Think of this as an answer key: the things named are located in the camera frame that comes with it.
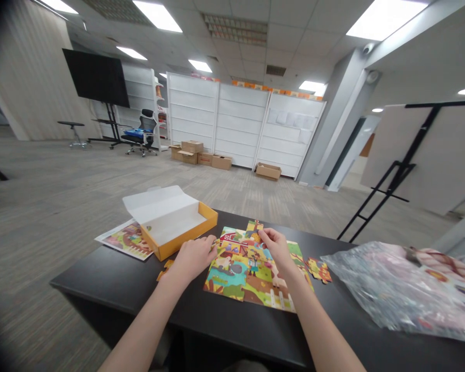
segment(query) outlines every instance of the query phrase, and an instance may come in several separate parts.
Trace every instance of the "gray carpet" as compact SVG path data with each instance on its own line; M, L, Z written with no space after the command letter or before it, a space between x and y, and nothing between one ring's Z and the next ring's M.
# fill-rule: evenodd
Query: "gray carpet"
M94 237L130 218L123 196L177 184L212 208L331 238L366 197L273 182L242 168L182 164L168 151L141 158L125 155L127 145L70 150L67 143L19 142L0 127L0 169L10 178L0 181L0 345L20 370L95 370L107 356L48 281L95 250ZM391 199L356 243L426 247L455 223Z

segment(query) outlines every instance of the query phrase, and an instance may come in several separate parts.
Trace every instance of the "bar stool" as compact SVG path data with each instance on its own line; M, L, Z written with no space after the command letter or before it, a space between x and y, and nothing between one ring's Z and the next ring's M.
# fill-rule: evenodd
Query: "bar stool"
M69 144L69 147L71 149L74 146L81 146L84 149L87 148L88 146L90 146L87 142L81 141L81 139L79 138L78 133L76 132L76 127L84 127L84 124L76 123L74 121L58 121L57 123L64 124L64 125L69 125L69 126L71 126L71 129L74 131L74 137L75 137L77 142L71 142Z

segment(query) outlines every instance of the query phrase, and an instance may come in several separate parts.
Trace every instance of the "puzzle picture sheet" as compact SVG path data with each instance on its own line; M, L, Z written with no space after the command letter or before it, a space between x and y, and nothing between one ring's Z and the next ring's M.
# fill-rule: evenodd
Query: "puzzle picture sheet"
M286 282L258 235L263 227L258 221L249 221L246 231L224 227L218 256L210 265L204 290L295 313ZM288 247L313 291L300 247L292 241L288 241Z

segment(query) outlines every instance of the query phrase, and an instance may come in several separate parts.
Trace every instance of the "hand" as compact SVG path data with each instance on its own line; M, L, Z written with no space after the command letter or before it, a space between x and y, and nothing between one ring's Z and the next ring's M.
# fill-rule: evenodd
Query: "hand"
M269 249L278 269L284 270L289 268L291 264L295 265L289 252L286 237L283 234L272 228L259 230L258 234Z
M214 235L196 240L188 240L183 243L174 264L169 268L169 272L164 277L170 275L176 277L188 285L202 271L210 266L210 263L217 257L217 246L210 251L210 247L216 240Z

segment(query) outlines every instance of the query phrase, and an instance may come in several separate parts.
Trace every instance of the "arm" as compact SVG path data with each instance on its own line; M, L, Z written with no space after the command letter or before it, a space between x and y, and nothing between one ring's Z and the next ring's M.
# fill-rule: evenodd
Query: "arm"
M305 277L289 254L286 238L274 229L259 231L277 268L284 276L300 319L315 369L325 371L365 371L345 338L327 315Z
M182 293L217 255L215 236L184 243L169 271L99 371L148 371L165 325Z

